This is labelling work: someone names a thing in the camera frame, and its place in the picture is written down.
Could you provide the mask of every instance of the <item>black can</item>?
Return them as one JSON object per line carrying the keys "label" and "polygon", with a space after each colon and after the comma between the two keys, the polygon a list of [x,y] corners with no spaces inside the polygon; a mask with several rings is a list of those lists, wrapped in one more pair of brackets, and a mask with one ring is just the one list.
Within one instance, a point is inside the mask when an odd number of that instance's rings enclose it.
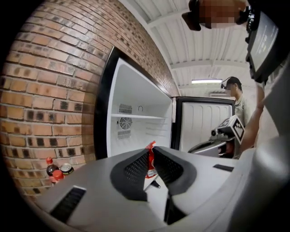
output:
{"label": "black can", "polygon": [[61,165],[60,170],[64,175],[69,175],[74,171],[73,167],[68,163]]}

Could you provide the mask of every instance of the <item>brick wall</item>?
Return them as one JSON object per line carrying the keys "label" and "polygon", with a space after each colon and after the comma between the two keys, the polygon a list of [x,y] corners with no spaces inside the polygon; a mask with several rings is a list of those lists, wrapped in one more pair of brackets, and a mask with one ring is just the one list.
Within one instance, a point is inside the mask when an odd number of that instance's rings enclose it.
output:
{"label": "brick wall", "polygon": [[15,38],[1,77],[0,141],[28,197],[50,187],[46,157],[75,169],[94,159],[96,90],[113,46],[178,95],[154,42],[117,0],[45,1]]}

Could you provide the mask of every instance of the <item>ceiling light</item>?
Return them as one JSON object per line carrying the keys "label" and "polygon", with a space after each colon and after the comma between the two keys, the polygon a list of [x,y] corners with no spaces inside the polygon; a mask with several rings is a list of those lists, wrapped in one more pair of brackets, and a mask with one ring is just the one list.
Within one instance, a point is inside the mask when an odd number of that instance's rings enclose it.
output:
{"label": "ceiling light", "polygon": [[192,80],[192,84],[222,83],[222,79],[200,79]]}

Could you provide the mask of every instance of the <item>white corrugated ceiling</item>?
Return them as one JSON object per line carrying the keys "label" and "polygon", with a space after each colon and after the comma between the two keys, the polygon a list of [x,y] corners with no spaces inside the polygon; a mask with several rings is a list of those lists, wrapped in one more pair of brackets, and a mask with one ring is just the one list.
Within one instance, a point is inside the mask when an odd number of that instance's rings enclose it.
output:
{"label": "white corrugated ceiling", "polygon": [[182,96],[209,96],[219,85],[192,85],[193,79],[229,76],[240,79],[244,92],[254,97],[254,83],[245,61],[246,29],[190,31],[181,18],[189,0],[120,0],[151,35],[169,65]]}

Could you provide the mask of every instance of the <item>display screen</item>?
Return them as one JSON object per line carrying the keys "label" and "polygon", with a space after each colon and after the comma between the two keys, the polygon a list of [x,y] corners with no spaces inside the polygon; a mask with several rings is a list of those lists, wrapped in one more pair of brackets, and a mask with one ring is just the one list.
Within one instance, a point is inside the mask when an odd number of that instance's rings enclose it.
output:
{"label": "display screen", "polygon": [[250,52],[256,71],[262,65],[273,47],[278,31],[279,29],[275,23],[261,12],[256,39]]}

